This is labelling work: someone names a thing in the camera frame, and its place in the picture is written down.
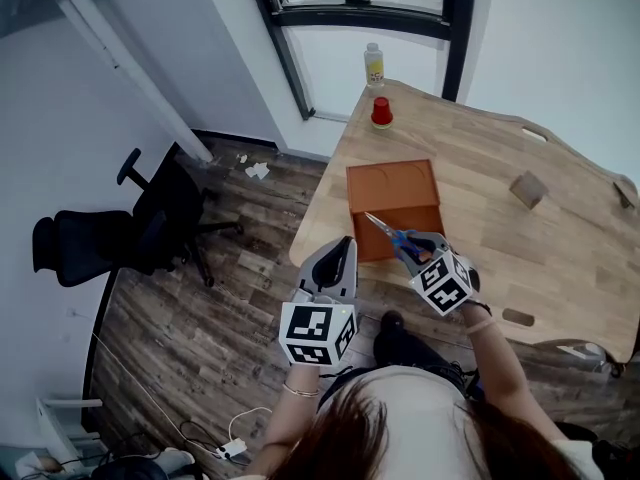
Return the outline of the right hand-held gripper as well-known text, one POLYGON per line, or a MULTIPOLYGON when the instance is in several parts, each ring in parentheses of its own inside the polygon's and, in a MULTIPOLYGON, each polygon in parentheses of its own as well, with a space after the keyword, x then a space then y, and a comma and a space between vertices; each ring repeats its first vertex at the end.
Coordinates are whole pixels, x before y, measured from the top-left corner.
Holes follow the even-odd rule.
POLYGON ((412 278, 409 286, 439 315, 446 316, 480 291, 475 266, 449 250, 442 234, 407 230, 405 237, 405 253, 398 258, 412 278), (422 259, 434 260, 426 265, 422 259))

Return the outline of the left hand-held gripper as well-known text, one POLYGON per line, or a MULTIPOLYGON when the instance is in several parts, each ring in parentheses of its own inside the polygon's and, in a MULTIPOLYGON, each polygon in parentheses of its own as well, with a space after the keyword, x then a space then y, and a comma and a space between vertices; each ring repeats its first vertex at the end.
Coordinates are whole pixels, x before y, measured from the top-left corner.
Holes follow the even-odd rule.
POLYGON ((290 364, 337 367, 358 332, 351 301, 358 285, 358 246, 343 236, 300 266, 298 288, 281 307, 278 341, 290 364))

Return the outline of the blue-handled scissors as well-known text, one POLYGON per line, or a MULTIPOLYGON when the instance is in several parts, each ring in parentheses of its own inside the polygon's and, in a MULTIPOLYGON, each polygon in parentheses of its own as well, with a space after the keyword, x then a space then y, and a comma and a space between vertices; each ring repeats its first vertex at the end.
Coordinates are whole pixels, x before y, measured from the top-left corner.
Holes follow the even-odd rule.
POLYGON ((401 258, 400 253, 403 247, 408 248, 410 252, 416 254, 419 260, 426 260, 433 255, 432 251, 427 251, 424 246, 415 244, 409 239, 410 236, 417 235, 416 230, 396 230, 371 213, 366 212, 365 216, 389 237, 394 255, 397 259, 401 258))

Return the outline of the orange wooden box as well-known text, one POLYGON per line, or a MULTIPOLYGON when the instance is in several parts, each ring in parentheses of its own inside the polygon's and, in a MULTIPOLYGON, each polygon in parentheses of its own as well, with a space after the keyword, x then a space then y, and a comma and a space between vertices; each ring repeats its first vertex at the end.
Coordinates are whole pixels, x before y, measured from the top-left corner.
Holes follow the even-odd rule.
POLYGON ((445 233, 438 187, 427 159, 351 166, 347 189, 361 262, 394 257, 390 238, 368 214, 396 230, 445 233))

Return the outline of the person's right forearm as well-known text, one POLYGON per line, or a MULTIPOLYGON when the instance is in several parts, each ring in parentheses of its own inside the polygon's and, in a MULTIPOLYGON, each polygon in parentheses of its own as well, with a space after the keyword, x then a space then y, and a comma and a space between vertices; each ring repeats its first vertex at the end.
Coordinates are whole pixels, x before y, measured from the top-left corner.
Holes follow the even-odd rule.
MULTIPOLYGON (((493 318, 477 304, 464 303, 461 314, 465 328, 493 318)), ((564 440, 565 435, 534 398, 524 369, 497 323, 469 338, 487 401, 510 417, 526 422, 547 440, 564 440)))

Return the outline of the person's left forearm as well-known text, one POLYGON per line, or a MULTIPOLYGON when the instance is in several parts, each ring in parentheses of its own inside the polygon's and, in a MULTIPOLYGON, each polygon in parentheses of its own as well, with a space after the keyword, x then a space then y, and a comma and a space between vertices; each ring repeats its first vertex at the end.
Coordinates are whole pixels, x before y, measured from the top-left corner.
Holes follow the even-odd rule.
POLYGON ((318 366, 294 364, 271 413, 259 457, 273 466, 283 460, 310 428, 319 403, 318 366))

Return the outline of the person's dark trousers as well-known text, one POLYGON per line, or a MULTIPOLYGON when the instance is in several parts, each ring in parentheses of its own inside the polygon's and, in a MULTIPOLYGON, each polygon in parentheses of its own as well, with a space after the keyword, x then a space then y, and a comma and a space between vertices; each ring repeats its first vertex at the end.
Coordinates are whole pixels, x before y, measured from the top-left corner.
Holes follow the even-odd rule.
POLYGON ((476 397, 477 385, 457 362, 449 362, 422 339, 406 329, 401 333, 381 334, 374 339, 373 353, 378 367, 406 366, 425 370, 451 382, 466 398, 476 397))

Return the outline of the small wooden block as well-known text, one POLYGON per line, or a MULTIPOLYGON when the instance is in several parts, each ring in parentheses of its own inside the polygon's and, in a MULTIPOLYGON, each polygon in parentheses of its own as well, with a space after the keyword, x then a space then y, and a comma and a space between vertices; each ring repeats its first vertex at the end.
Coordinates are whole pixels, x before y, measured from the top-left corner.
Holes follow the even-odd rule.
POLYGON ((548 187, 531 171, 519 175, 510 185, 510 192, 529 210, 548 194, 548 187))

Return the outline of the red plastic cup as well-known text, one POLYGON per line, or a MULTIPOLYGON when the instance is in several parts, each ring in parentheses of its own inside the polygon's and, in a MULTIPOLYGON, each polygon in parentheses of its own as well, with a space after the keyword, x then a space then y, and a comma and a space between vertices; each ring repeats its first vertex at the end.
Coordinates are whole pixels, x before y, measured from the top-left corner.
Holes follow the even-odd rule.
POLYGON ((387 129, 393 122, 390 102, 386 97, 376 97, 373 100, 373 110, 370 116, 372 125, 378 129, 387 129))

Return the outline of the person's cream shirt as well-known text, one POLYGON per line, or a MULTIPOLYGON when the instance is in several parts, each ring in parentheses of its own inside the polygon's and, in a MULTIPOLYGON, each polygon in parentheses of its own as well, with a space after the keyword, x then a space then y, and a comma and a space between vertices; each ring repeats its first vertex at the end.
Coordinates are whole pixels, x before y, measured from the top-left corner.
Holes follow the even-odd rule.
POLYGON ((311 431, 302 477, 482 480, 460 391, 417 368, 388 366, 338 380, 311 431))

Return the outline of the black office chair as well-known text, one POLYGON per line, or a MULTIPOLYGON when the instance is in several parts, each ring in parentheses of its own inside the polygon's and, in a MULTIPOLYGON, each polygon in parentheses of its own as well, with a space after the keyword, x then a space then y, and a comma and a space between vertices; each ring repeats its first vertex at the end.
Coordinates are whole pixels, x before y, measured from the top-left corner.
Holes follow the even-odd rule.
POLYGON ((171 146, 150 180, 135 169, 141 150, 131 152, 116 178, 118 184, 129 179, 142 189, 130 212, 62 210, 40 219, 32 233, 33 270, 53 271, 61 286, 75 287, 122 268, 145 275, 171 272, 178 258, 193 261, 204 284, 212 287, 196 237, 225 229, 241 235, 244 228, 238 222, 201 222, 205 201, 217 195, 198 188, 176 161, 178 151, 178 145, 171 146))

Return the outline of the clear bottle with yellow label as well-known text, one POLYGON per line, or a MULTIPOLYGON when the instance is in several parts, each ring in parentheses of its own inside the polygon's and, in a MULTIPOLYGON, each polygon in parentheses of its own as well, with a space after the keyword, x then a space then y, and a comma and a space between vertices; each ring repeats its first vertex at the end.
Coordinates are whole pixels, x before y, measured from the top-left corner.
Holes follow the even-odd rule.
POLYGON ((384 86, 384 56, 377 43, 368 43, 364 51, 367 86, 378 89, 384 86))

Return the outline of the white vertical pipe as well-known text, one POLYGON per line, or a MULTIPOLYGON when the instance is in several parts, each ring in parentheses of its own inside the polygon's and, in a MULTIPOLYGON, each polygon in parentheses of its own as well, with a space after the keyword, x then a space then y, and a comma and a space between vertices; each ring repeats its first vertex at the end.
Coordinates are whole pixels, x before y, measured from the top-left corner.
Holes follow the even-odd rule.
POLYGON ((213 155, 191 131, 154 81, 125 46, 94 0, 54 0, 97 55, 132 88, 155 120, 193 159, 210 163, 213 155))

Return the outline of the black window frame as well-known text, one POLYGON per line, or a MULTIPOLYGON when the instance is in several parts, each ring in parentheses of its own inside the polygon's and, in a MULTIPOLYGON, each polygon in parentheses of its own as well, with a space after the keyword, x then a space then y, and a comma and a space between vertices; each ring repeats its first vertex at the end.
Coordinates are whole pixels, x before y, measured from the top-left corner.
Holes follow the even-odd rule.
POLYGON ((286 27, 359 27, 410 33, 444 40, 449 50, 441 97, 455 102, 459 95, 472 26, 475 0, 443 0, 440 11, 412 9, 405 4, 372 0, 366 6, 336 3, 287 4, 284 0, 255 0, 298 111, 307 121, 316 110, 307 100, 301 75, 284 34, 286 27))

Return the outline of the white metal frame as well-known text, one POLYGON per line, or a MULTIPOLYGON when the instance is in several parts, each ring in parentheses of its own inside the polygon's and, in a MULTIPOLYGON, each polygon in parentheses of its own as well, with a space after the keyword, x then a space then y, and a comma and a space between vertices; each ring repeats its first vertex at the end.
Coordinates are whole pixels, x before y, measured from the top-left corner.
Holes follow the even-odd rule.
POLYGON ((36 399, 36 415, 44 446, 49 454, 73 470, 85 459, 87 450, 105 450, 98 432, 87 431, 82 411, 101 408, 100 399, 36 399))

